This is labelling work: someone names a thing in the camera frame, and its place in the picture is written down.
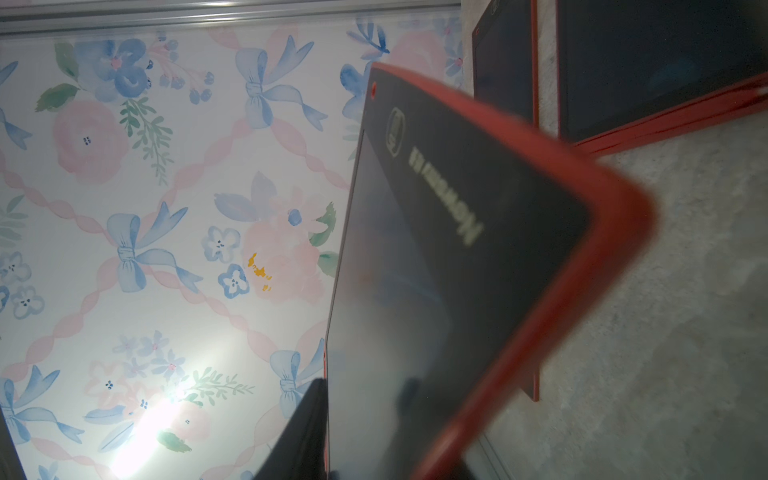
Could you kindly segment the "red writing tablet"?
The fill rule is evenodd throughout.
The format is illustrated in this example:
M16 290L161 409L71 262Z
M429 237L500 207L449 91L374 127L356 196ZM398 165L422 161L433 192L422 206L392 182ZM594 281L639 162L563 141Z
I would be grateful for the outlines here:
M533 0L492 0L472 32L476 100L537 126L537 8Z
M335 479L447 479L652 234L650 196L377 63L326 340Z
M559 136L610 154L767 108L764 1L559 1Z

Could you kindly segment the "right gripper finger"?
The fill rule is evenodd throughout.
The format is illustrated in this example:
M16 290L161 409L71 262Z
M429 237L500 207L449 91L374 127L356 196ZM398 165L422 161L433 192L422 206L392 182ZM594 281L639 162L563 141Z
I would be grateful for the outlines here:
M325 379L315 379L254 479L327 479L327 425L328 384Z

